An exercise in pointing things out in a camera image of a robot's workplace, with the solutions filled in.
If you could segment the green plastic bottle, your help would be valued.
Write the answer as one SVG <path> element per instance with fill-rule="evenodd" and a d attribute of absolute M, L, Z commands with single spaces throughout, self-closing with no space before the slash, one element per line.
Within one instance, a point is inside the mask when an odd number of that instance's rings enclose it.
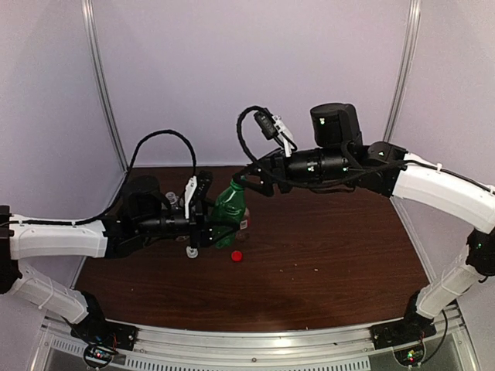
<path fill-rule="evenodd" d="M 246 209 L 244 187 L 234 180 L 230 185 L 217 197 L 216 207 L 212 212 L 212 219 L 221 223 L 239 223 Z M 229 246 L 215 246 L 217 249 L 223 249 Z"/>

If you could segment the red label water bottle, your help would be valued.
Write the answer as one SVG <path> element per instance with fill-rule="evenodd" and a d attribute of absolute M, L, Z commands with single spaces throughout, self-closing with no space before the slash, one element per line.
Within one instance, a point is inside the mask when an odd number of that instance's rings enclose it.
<path fill-rule="evenodd" d="M 236 241 L 245 241 L 249 238 L 249 226 L 251 224 L 251 214 L 249 208 L 246 208 L 240 221 L 239 230 L 235 234 Z"/>

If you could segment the white flip bottle cap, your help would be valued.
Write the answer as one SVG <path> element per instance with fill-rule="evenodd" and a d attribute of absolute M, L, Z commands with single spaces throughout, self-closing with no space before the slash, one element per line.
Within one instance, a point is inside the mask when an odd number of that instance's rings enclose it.
<path fill-rule="evenodd" d="M 196 248 L 187 247 L 186 256 L 190 259 L 195 259 L 199 256 L 199 251 Z"/>

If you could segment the clear plastic bottle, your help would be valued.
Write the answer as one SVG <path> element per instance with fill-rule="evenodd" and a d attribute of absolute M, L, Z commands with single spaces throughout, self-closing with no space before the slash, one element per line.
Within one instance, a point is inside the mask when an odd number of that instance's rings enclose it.
<path fill-rule="evenodd" d="M 180 210 L 179 197 L 173 191 L 167 192 L 166 198 L 168 199 L 173 210 Z M 187 241 L 187 239 L 188 239 L 188 236 L 178 236 L 176 238 L 176 242 L 182 243 L 182 242 Z"/>

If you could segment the red bottle cap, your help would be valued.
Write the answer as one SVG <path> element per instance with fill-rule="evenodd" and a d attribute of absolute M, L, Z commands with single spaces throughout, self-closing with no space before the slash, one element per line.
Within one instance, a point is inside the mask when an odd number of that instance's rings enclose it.
<path fill-rule="evenodd" d="M 239 251 L 239 250 L 235 250 L 235 251 L 233 251 L 233 252 L 231 253 L 230 257 L 231 257 L 231 260 L 232 260 L 233 262 L 236 262 L 236 263 L 237 263 L 237 262 L 241 262 L 241 261 L 243 260 L 243 254 L 242 254 L 242 252 L 241 252 L 241 251 Z"/>

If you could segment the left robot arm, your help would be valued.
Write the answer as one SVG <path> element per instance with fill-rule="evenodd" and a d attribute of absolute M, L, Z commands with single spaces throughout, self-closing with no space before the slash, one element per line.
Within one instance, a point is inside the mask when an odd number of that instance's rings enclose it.
<path fill-rule="evenodd" d="M 120 208 L 92 220 L 33 220 L 1 208 L 1 293 L 17 295 L 57 313 L 95 343 L 111 337 L 97 299 L 53 281 L 25 264 L 30 257 L 127 257 L 153 240 L 188 236 L 192 248 L 210 247 L 236 233 L 233 217 L 211 216 L 210 172 L 189 179 L 182 203 L 173 205 L 157 178 L 142 175 L 123 185 Z"/>

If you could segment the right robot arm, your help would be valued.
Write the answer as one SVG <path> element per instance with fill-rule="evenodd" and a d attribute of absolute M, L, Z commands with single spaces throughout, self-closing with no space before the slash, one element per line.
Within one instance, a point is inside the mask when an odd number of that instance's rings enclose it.
<path fill-rule="evenodd" d="M 494 187 L 390 142 L 364 145 L 352 104 L 320 104 L 310 117 L 317 146 L 299 150 L 279 116 L 257 105 L 244 109 L 236 132 L 251 164 L 234 180 L 264 196 L 272 196 L 275 186 L 282 193 L 299 188 L 320 194 L 362 188 L 430 206 L 473 227 L 462 253 L 412 295 L 396 327 L 400 339 L 410 342 L 448 304 L 494 275 Z"/>

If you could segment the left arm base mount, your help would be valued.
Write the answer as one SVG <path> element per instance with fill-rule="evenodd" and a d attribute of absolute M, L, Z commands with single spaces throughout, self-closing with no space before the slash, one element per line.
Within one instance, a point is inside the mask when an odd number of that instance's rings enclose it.
<path fill-rule="evenodd" d="M 87 303 L 87 315 L 77 324 L 68 322 L 71 335 L 87 344 L 132 351 L 138 329 L 133 325 L 107 320 L 97 299 L 86 291 L 81 294 Z"/>

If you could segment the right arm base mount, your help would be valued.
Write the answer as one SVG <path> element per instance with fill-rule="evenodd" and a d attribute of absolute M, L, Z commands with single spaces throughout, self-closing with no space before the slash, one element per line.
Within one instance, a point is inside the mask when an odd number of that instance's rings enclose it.
<path fill-rule="evenodd" d="M 409 342 L 418 342 L 437 333 L 433 320 L 422 317 L 416 312 L 418 295 L 419 291 L 416 291 L 409 298 L 402 319 L 370 327 L 370 335 L 375 349 L 385 349 Z"/>

